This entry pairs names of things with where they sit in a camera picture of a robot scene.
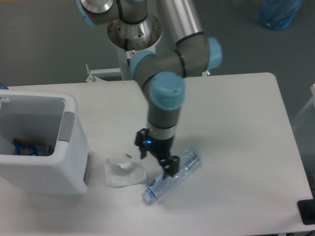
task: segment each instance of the cable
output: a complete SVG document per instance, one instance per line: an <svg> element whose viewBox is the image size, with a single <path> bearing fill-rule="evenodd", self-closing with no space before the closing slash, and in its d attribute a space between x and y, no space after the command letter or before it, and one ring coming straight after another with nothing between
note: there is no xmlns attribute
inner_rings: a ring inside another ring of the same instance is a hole
<svg viewBox="0 0 315 236"><path fill-rule="evenodd" d="M310 231L307 235L305 235L305 236L311 236L313 233L315 233L315 230L313 230L313 231Z"/></svg>

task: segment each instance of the white plastic container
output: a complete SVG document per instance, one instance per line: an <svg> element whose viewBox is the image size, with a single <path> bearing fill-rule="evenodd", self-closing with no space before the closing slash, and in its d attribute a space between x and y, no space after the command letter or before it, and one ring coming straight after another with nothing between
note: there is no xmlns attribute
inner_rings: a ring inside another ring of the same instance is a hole
<svg viewBox="0 0 315 236"><path fill-rule="evenodd" d="M0 90L0 176L26 192L83 194L92 152L65 93ZM13 140L50 145L50 156L16 155Z"/></svg>

